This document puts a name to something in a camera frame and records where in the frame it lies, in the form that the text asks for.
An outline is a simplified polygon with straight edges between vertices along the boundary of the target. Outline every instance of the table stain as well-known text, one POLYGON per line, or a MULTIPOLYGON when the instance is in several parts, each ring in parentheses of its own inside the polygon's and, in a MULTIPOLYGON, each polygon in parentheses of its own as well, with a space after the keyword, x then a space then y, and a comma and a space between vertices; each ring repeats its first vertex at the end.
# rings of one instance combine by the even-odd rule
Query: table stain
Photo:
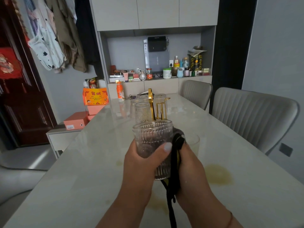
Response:
POLYGON ((209 184, 230 185, 233 184, 231 173, 224 167, 217 164, 210 164, 205 167, 209 184))
POLYGON ((122 162, 122 161, 120 161, 120 160, 118 160, 117 162, 116 162, 116 166, 122 166, 124 163, 122 162))
POLYGON ((150 201, 147 205, 147 208, 152 210, 163 210, 165 215, 169 214, 169 209, 167 201, 165 199, 160 199, 153 191, 151 193, 150 201))

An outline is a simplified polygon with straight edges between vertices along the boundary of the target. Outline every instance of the white painted fingernail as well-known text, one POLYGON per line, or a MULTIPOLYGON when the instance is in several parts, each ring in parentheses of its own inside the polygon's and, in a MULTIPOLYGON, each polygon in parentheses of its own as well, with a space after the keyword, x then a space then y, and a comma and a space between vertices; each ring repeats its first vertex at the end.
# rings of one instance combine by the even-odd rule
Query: white painted fingernail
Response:
POLYGON ((172 149, 172 143, 171 142, 166 142, 164 145, 164 151, 170 152, 172 149))

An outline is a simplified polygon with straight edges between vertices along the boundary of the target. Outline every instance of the white cabinet door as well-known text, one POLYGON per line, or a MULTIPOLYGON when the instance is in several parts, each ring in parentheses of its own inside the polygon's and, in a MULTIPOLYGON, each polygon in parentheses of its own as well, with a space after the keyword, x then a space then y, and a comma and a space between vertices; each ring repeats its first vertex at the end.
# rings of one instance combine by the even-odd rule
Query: white cabinet door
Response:
POLYGON ((217 25, 219 0, 179 0, 179 26, 217 25))
POLYGON ((137 0, 140 29, 178 27, 179 0, 137 0))
POLYGON ((97 31, 138 29, 136 0, 92 0, 97 31))

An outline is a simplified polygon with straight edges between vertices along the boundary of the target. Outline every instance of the gray wall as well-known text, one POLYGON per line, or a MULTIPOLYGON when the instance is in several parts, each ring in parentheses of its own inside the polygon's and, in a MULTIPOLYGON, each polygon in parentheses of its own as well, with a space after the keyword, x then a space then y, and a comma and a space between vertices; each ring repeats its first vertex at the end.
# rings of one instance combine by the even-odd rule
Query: gray wall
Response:
MULTIPOLYGON (((295 99, 304 109, 304 0, 258 0, 242 89, 295 99)), ((303 110, 270 158, 304 183, 303 110)))
MULTIPOLYGON (((16 1, 23 16, 24 24, 28 29, 29 38, 32 38, 24 1, 16 1)), ((84 111, 85 107, 82 102, 83 81, 96 76, 93 66, 89 66, 89 72, 87 73, 74 70, 71 66, 62 73, 54 73, 46 70, 32 49, 31 52, 57 123, 62 122, 74 112, 84 111)))
MULTIPOLYGON (((169 56, 170 60, 178 56, 179 60, 187 57, 188 50, 201 44, 201 34, 170 34, 169 56)), ((144 37, 108 38, 111 63, 117 69, 145 68, 145 53, 143 50, 144 37)))

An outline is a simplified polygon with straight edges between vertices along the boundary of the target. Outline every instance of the beige jacket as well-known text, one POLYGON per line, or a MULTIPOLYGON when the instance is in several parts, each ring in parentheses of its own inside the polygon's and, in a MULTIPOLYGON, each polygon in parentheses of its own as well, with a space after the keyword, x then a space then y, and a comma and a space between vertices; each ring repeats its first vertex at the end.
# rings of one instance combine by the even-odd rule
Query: beige jacket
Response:
POLYGON ((65 0, 46 0, 47 6, 54 13, 57 38, 69 64, 74 69, 86 72, 87 64, 80 42, 73 15, 65 0))

